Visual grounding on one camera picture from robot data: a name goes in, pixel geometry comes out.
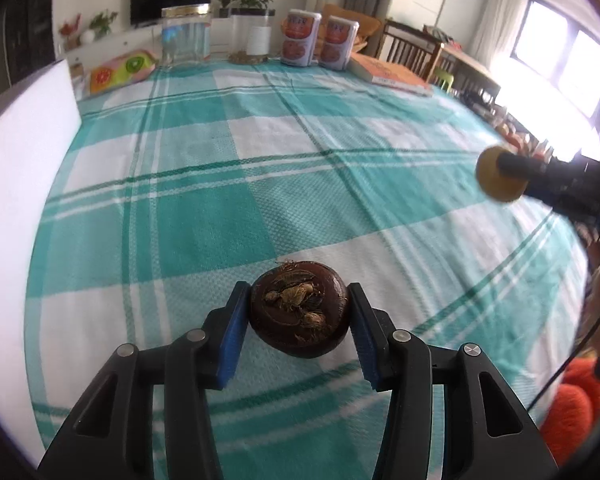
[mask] colorful pillow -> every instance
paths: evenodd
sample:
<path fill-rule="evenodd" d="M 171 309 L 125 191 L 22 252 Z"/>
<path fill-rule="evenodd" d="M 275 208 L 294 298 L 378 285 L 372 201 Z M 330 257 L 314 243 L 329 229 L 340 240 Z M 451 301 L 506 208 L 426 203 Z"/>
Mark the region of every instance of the colorful pillow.
<path fill-rule="evenodd" d="M 146 50 L 116 57 L 91 71 L 91 95 L 142 81 L 154 69 L 155 59 Z"/>

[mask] book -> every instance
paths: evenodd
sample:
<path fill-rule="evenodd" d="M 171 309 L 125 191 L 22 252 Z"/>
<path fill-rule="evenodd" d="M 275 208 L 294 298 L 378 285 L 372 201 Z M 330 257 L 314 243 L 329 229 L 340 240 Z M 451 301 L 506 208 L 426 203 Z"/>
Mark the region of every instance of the book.
<path fill-rule="evenodd" d="M 419 95 L 432 95 L 431 86 L 411 70 L 397 63 L 380 61 L 375 57 L 352 53 L 347 69 L 360 79 L 382 86 L 391 86 Z"/>

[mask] yellow ball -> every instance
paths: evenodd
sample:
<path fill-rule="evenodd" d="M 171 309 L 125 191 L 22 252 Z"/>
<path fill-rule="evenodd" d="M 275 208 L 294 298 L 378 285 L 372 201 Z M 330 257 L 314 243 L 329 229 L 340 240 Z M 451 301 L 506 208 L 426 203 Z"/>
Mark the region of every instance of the yellow ball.
<path fill-rule="evenodd" d="M 498 202 L 513 202 L 519 199 L 528 184 L 526 180 L 503 176 L 500 173 L 496 161 L 501 153 L 508 151 L 502 146 L 491 146 L 480 154 L 475 165 L 475 177 L 480 188 Z"/>

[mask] black cable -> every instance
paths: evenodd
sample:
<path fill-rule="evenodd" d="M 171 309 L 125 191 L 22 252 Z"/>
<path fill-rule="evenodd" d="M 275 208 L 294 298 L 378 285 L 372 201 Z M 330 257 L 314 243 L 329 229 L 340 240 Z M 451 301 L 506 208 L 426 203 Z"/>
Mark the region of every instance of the black cable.
<path fill-rule="evenodd" d="M 566 367 L 569 366 L 571 361 L 573 361 L 578 356 L 578 354 L 580 352 L 582 352 L 582 349 L 587 345 L 587 343 L 593 337 L 593 335 L 596 333 L 596 330 L 599 327 L 600 327 L 600 317 L 596 320 L 596 322 L 593 324 L 591 329 L 589 329 L 589 331 L 587 332 L 587 335 L 584 336 L 584 338 L 582 338 L 582 341 L 580 341 L 580 343 L 576 346 L 576 348 L 573 350 L 573 352 L 571 352 L 571 355 L 569 357 L 567 357 L 566 361 L 562 363 L 560 368 L 557 369 L 556 373 L 553 374 L 551 376 L 551 379 L 549 379 L 546 382 L 546 384 L 542 387 L 540 392 L 536 395 L 536 398 L 531 401 L 531 404 L 526 409 L 527 412 L 530 412 L 533 409 L 533 407 L 538 403 L 538 400 L 540 400 L 542 398 L 542 396 L 546 393 L 546 391 L 549 389 L 549 387 L 551 387 L 551 385 L 554 384 L 554 381 L 560 376 L 560 374 L 563 371 L 565 371 Z"/>

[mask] glass jar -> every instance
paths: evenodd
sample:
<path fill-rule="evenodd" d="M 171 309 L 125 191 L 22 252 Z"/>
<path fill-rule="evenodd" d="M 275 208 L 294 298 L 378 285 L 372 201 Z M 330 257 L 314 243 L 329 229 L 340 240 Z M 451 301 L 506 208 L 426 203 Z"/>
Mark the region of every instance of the glass jar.
<path fill-rule="evenodd" d="M 231 9 L 230 62 L 256 65 L 269 59 L 271 22 L 275 13 L 269 9 Z"/>
<path fill-rule="evenodd" d="M 162 65 L 197 64 L 210 57 L 209 5 L 162 10 Z"/>

